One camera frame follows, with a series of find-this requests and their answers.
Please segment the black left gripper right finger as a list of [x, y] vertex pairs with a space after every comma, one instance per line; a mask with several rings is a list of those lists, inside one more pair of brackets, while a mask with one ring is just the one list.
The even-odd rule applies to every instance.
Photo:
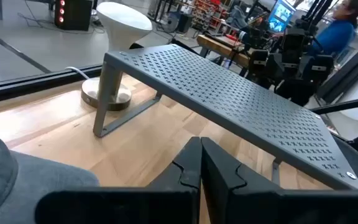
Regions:
[[358, 190], [289, 190], [202, 137], [202, 181], [211, 223], [358, 224]]

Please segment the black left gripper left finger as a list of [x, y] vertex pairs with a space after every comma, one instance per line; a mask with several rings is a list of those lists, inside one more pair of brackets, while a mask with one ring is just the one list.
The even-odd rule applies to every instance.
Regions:
[[36, 223], [198, 223], [202, 144], [192, 137], [145, 187], [81, 187], [47, 194]]

